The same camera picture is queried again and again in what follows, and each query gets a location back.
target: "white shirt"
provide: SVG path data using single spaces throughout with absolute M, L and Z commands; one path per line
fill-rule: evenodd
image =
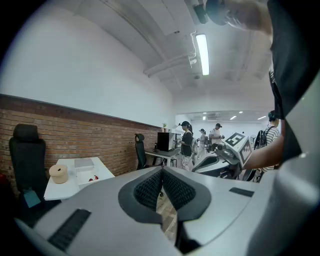
M 201 134 L 201 137 L 200 137 L 200 144 L 204 145 L 204 144 L 205 144 L 205 141 L 206 141 L 206 135 Z
M 219 131 L 219 130 L 216 130 L 215 128 L 213 128 L 213 130 L 210 131 L 210 134 L 213 135 L 213 136 L 215 136 L 215 137 L 218 137 L 218 136 L 220 136 L 220 131 Z M 212 139 L 211 139 L 211 143 L 212 143 L 212 144 L 214 144 L 214 143 L 219 144 L 220 142 L 221 142 L 221 139 L 220 139 L 220 138 L 212 138 Z

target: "white robot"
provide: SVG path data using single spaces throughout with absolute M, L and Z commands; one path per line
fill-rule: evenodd
M 249 138 L 235 132 L 225 142 L 213 148 L 213 152 L 199 159 L 192 172 L 212 177 L 237 179 L 251 154 Z

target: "black shirt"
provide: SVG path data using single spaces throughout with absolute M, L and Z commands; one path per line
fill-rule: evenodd
M 181 145 L 181 154 L 186 157 L 191 157 L 191 144 L 192 144 L 192 134 L 191 132 L 185 132 L 182 136 L 182 141 L 187 145 Z
M 285 119 L 320 68 L 318 1 L 269 0 L 273 28 L 270 84 L 275 117 Z M 301 153 L 297 138 L 285 121 L 282 162 Z

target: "white wall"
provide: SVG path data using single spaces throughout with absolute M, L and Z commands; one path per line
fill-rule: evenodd
M 184 134 L 184 130 L 182 130 L 182 126 L 179 126 L 179 123 L 182 123 L 184 121 L 188 121 L 189 123 L 191 123 L 191 120 L 189 117 L 187 117 L 185 114 L 177 114 L 175 116 L 175 125 L 178 126 L 175 131 L 172 130 L 173 133 L 177 133 L 177 134 Z
M 21 30 L 0 76 L 0 93 L 162 127 L 175 115 L 168 89 L 110 34 L 47 5 Z
M 208 122 L 208 121 L 191 121 L 191 125 L 193 128 L 193 135 L 195 138 L 200 138 L 201 133 L 200 129 L 204 129 L 206 131 L 206 135 L 208 136 L 210 131 L 216 126 L 217 122 Z M 222 128 L 220 128 L 220 134 L 224 135 L 226 138 L 230 137 L 231 134 L 237 132 L 244 134 L 246 136 L 257 135 L 260 130 L 266 129 L 268 125 L 268 121 L 264 122 L 220 122 Z
M 182 91 L 174 97 L 177 114 L 214 111 L 270 111 L 275 107 L 269 80 L 261 84 L 213 84 L 210 89 Z

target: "black mesh panel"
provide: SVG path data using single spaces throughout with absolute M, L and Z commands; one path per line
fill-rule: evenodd
M 162 188 L 162 172 L 158 171 L 134 188 L 134 198 L 142 205 L 156 211 L 158 195 Z
M 176 210 L 195 198 L 196 190 L 193 187 L 167 171 L 162 175 L 164 190 Z

